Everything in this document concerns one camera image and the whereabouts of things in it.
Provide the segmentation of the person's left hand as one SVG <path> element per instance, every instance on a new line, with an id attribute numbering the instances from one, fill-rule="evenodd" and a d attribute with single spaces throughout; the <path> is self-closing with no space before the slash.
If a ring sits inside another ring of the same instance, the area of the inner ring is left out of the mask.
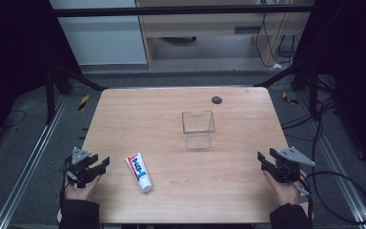
<path id="1" fill-rule="evenodd" d="M 65 176 L 64 199 L 89 200 L 93 190 L 99 184 L 100 179 L 101 176 L 97 176 L 84 188 L 78 188 L 74 186 L 74 184 L 69 180 L 68 176 Z"/>

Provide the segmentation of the aluminium floor rail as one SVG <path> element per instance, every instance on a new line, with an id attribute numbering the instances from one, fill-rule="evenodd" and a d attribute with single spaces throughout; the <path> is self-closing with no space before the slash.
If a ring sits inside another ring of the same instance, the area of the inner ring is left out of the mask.
<path id="1" fill-rule="evenodd" d="M 54 115 L 51 120 L 45 125 L 42 134 L 39 136 L 35 146 L 33 147 L 30 157 L 12 188 L 9 197 L 0 210 L 0 229 L 7 229 L 10 221 L 22 199 L 24 193 L 29 186 L 31 177 L 44 154 L 47 145 L 51 139 L 52 133 L 57 126 L 57 123 L 64 111 L 64 107 L 68 100 L 67 95 L 60 95 L 57 104 L 54 106 Z"/>
<path id="2" fill-rule="evenodd" d="M 315 120 L 310 115 L 307 97 L 305 95 L 302 95 L 301 93 L 296 93 L 296 96 L 298 97 L 300 106 L 311 118 L 310 125 L 315 130 L 312 158 L 315 158 L 316 148 L 319 148 L 320 154 L 322 156 L 325 156 L 326 163 L 330 168 L 329 171 L 316 171 L 315 169 L 318 168 L 318 165 L 312 168 L 312 184 L 317 201 L 336 218 L 341 219 L 344 222 L 353 224 L 354 226 L 358 226 L 359 229 L 366 229 L 366 192 L 353 179 L 347 176 L 347 173 L 345 172 L 344 168 L 336 157 L 327 136 L 324 134 L 321 126 L 321 121 L 319 120 L 321 112 L 325 109 L 325 106 L 331 106 L 333 102 L 323 102 L 322 106 L 317 110 L 318 120 Z M 346 219 L 345 217 L 341 216 L 339 213 L 335 212 L 332 208 L 328 206 L 329 201 L 325 201 L 322 199 L 322 196 L 319 193 L 318 186 L 315 182 L 315 179 L 319 175 L 330 176 L 336 182 L 341 192 L 342 198 L 347 203 L 347 206 L 349 207 L 349 210 L 353 216 L 352 219 Z"/>

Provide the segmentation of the clear plastic container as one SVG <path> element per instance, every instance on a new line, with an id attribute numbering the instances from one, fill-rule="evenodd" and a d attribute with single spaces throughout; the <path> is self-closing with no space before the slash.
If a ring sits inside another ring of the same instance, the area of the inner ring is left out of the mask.
<path id="1" fill-rule="evenodd" d="M 214 113 L 212 111 L 183 112 L 182 131 L 188 150 L 209 149 L 215 133 Z"/>

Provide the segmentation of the yellow black tape strip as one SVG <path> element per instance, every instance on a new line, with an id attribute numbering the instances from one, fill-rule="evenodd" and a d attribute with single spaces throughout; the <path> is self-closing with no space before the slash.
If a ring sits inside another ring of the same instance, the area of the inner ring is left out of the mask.
<path id="1" fill-rule="evenodd" d="M 89 98 L 90 98 L 89 94 L 85 94 L 82 96 L 81 102 L 79 103 L 79 106 L 78 106 L 78 111 L 83 111 L 85 109 Z"/>
<path id="2" fill-rule="evenodd" d="M 289 96 L 285 92 L 282 92 L 282 99 L 292 105 L 299 104 L 297 99 L 290 99 Z"/>

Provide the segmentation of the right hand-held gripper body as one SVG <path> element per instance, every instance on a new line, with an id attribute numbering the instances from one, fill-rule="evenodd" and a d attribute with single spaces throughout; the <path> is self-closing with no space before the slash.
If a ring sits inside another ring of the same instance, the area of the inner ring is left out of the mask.
<path id="1" fill-rule="evenodd" d="M 277 150 L 281 161 L 274 160 L 276 172 L 271 175 L 279 183 L 295 182 L 300 178 L 300 165 L 315 167 L 315 162 L 303 155 L 295 147 Z"/>

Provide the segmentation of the white toothpaste tube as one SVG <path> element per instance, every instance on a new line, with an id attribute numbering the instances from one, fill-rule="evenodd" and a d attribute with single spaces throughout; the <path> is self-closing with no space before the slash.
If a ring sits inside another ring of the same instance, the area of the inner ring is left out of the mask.
<path id="1" fill-rule="evenodd" d="M 141 191 L 143 193 L 150 192 L 153 185 L 142 155 L 136 153 L 132 156 L 128 156 L 125 161 L 131 169 Z"/>

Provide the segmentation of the black frame crossbar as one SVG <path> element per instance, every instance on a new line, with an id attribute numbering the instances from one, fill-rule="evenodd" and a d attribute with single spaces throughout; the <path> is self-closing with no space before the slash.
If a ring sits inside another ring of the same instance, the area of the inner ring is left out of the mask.
<path id="1" fill-rule="evenodd" d="M 237 6 L 176 6 L 144 8 L 109 8 L 109 9 L 73 9 L 51 10 L 57 17 L 93 17 L 93 16 L 136 16 L 136 15 L 186 15 L 219 13 L 269 13 L 269 12 L 310 12 L 314 4 L 307 5 L 237 5 Z"/>

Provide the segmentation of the person's right hand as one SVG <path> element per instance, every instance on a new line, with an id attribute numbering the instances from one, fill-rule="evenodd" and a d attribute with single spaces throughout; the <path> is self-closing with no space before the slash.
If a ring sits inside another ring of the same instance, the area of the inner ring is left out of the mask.
<path id="1" fill-rule="evenodd" d="M 278 206 L 283 206 L 286 204 L 296 205 L 299 203 L 299 198 L 301 197 L 300 190 L 303 188 L 303 185 L 300 181 L 292 183 L 279 183 L 271 176 L 269 172 L 263 171 L 263 175 L 273 188 L 274 199 Z"/>

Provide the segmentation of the black metal stand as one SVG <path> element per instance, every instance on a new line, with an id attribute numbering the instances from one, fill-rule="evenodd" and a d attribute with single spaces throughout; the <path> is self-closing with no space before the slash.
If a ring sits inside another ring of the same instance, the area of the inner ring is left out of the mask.
<path id="1" fill-rule="evenodd" d="M 56 86 L 61 94 L 70 94 L 72 92 L 71 83 L 68 78 L 75 79 L 76 81 L 88 86 L 95 91 L 104 91 L 106 87 L 100 86 L 88 78 L 83 76 L 81 73 L 72 71 L 58 61 L 51 61 L 45 70 L 45 80 L 46 80 L 46 98 L 47 98 L 47 124 L 50 124 L 55 116 L 55 102 L 54 102 L 54 90 L 53 87 Z"/>
<path id="2" fill-rule="evenodd" d="M 256 87 L 268 88 L 275 82 L 284 77 L 293 74 L 295 78 L 291 87 L 296 90 L 302 90 L 306 85 L 309 86 L 309 112 L 313 119 L 318 120 L 317 114 L 317 67 L 313 61 L 298 60 L 286 70 L 281 71 L 275 76 L 261 83 L 255 84 Z"/>

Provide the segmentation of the white cabinet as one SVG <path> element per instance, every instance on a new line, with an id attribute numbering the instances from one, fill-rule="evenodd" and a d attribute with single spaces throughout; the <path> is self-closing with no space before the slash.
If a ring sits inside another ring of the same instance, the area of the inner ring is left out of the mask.
<path id="1" fill-rule="evenodd" d="M 50 0 L 55 10 L 135 8 L 134 0 Z M 137 16 L 62 17 L 80 66 L 147 63 Z"/>

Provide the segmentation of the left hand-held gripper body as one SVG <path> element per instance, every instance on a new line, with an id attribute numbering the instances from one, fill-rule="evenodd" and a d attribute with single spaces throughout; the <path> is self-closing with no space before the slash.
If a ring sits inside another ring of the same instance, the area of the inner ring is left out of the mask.
<path id="1" fill-rule="evenodd" d="M 88 165 L 90 156 L 92 156 L 90 151 L 74 147 L 72 153 L 65 159 L 65 175 L 76 183 L 78 188 L 84 188 L 92 181 L 91 166 Z"/>

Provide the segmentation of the light wooden desk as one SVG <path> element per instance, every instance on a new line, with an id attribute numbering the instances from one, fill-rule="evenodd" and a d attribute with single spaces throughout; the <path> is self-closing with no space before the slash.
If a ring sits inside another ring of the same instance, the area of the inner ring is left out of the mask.
<path id="1" fill-rule="evenodd" d="M 134 0 L 138 7 L 303 5 L 315 0 Z M 186 15 L 142 15 L 139 17 L 147 40 L 160 37 L 250 35 L 261 61 L 278 61 L 281 39 L 304 30 L 308 12 L 225 13 Z"/>

